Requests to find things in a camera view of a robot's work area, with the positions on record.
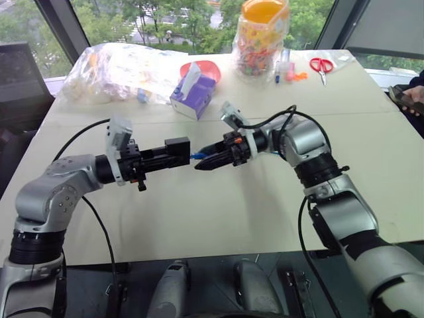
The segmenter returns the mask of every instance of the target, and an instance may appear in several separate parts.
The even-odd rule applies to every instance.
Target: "white bracket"
[[[125,184],[119,170],[118,159],[121,159],[121,151],[127,147],[128,141],[133,134],[133,126],[128,119],[113,116],[107,126],[106,157],[111,165],[113,177],[118,186]]]
[[[236,131],[239,130],[239,127],[234,122],[234,117],[236,117],[243,125],[249,125],[249,121],[241,115],[240,109],[235,108],[228,101],[224,102],[221,112],[221,120]],[[250,148],[250,155],[252,156],[252,159],[255,159],[258,156],[258,147],[256,147],[256,143],[254,141],[253,131],[253,129],[240,129],[240,133],[244,134],[247,139],[247,143]]]

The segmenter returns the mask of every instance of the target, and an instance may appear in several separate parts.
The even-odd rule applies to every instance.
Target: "plastic bag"
[[[344,68],[347,64],[355,61],[356,58],[348,50],[308,50],[305,51],[305,59],[308,61],[313,58],[323,58],[333,63],[332,72]]]
[[[72,101],[91,104],[140,94],[143,102],[166,103],[178,84],[181,57],[186,55],[136,44],[92,46],[78,58],[62,92]]]
[[[235,64],[242,74],[257,77],[274,69],[289,30],[288,0],[281,0],[280,7],[267,23],[258,23],[255,21],[266,21],[268,3],[250,0],[243,5],[233,42]]]

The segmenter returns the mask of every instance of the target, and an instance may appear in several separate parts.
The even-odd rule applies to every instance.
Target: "red bowl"
[[[219,82],[219,80],[221,79],[221,72],[219,71],[219,68],[215,63],[213,63],[212,61],[195,61],[195,62],[199,66],[200,71],[204,76],[207,76],[215,80],[215,82],[217,83]],[[184,64],[180,68],[180,75],[182,78],[186,76],[190,68],[190,65],[191,65],[191,62]]]

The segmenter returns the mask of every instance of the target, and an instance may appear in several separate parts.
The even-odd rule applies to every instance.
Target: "purple tissue box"
[[[181,80],[170,96],[171,104],[177,112],[192,119],[199,120],[201,114],[212,99],[216,82],[214,79],[200,75],[197,83],[190,89],[187,98],[183,100],[183,94],[180,91],[185,78]]]

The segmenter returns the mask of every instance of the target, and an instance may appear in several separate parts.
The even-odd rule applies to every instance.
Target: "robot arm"
[[[111,119],[107,155],[69,156],[53,162],[18,193],[11,251],[0,279],[0,317],[63,317],[66,281],[59,277],[65,232],[78,201],[103,184],[138,182],[146,173],[189,164],[188,138],[140,151],[131,123]]]
[[[376,316],[409,313],[424,317],[424,266],[378,236],[374,213],[343,173],[347,169],[338,167],[325,133],[316,123],[295,115],[280,140],[288,115],[279,116],[250,130],[256,148],[252,151],[246,129],[238,128],[241,123],[246,126],[240,112],[225,104],[222,118],[235,130],[224,134],[223,141],[200,150],[207,156],[196,169],[213,170],[230,163],[238,166],[256,151],[275,152],[281,147],[305,187],[305,196],[315,204],[309,215],[322,243],[342,252]]]

